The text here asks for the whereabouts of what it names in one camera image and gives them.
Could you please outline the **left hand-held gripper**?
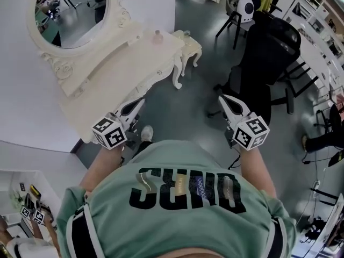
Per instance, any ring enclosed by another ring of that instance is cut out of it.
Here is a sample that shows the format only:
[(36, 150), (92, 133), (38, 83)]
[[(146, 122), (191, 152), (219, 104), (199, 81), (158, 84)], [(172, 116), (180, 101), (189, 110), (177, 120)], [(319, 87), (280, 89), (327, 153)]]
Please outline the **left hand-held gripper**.
[(106, 149), (114, 149), (121, 144), (134, 149), (138, 141), (136, 125), (139, 111), (145, 104), (143, 97), (122, 103), (115, 113), (109, 112), (92, 127), (92, 143)]

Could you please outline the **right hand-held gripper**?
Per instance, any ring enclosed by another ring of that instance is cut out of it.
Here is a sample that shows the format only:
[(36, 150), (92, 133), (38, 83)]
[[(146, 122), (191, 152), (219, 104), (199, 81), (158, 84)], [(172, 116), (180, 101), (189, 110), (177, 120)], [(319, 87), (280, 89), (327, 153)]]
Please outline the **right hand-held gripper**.
[(221, 95), (218, 101), (225, 113), (225, 138), (230, 147), (238, 144), (249, 151), (265, 142), (270, 129), (261, 116), (249, 112), (247, 105), (233, 96)]

